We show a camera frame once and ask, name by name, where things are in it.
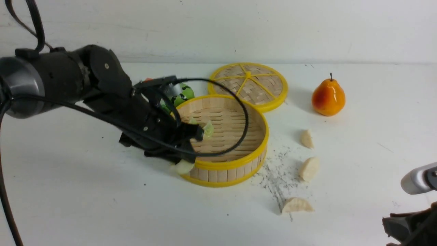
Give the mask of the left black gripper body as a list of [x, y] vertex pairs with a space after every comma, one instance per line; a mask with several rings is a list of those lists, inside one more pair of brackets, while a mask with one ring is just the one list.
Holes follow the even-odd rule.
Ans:
[[[84, 104], [93, 111], [129, 125], [131, 128], [173, 147], [192, 149], [187, 140], [182, 140], [175, 127], [176, 122], [165, 112], [151, 106], [141, 95], [131, 95], [130, 82], [98, 84], [84, 97]], [[119, 142], [126, 147], [144, 150], [147, 157], [160, 158], [162, 149], [154, 141], [122, 131]]]

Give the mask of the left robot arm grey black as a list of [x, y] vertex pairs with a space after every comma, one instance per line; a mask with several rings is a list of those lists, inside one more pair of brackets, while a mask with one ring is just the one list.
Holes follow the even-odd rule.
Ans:
[[27, 56], [1, 58], [1, 103], [12, 99], [7, 114], [26, 119], [59, 108], [58, 102], [82, 101], [122, 128], [119, 143], [147, 157], [174, 163], [195, 162], [191, 139], [201, 140], [200, 127], [175, 120], [160, 103], [169, 92], [181, 92], [175, 76], [132, 84], [114, 52], [97, 45], [75, 51], [63, 48]]

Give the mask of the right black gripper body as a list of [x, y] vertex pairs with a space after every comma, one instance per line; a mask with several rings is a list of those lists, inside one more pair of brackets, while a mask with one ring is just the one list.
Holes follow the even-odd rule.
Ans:
[[393, 214], [382, 218], [384, 232], [399, 243], [387, 246], [436, 246], [437, 203], [430, 208], [413, 213]]

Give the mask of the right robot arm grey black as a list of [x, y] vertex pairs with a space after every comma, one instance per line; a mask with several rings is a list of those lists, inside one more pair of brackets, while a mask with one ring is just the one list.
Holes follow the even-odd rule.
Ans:
[[[401, 180], [402, 189], [410, 195], [437, 190], [437, 164], [415, 168]], [[382, 218], [388, 237], [398, 241], [398, 246], [435, 246], [437, 244], [437, 205], [433, 202], [426, 210], [394, 214]]]

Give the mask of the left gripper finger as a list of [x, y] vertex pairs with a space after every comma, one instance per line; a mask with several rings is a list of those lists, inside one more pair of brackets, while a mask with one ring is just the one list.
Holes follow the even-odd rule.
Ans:
[[182, 160], [194, 163], [197, 153], [193, 149], [162, 149], [160, 157], [173, 164], [177, 164]]
[[203, 128], [199, 124], [183, 123], [183, 139], [203, 141]]

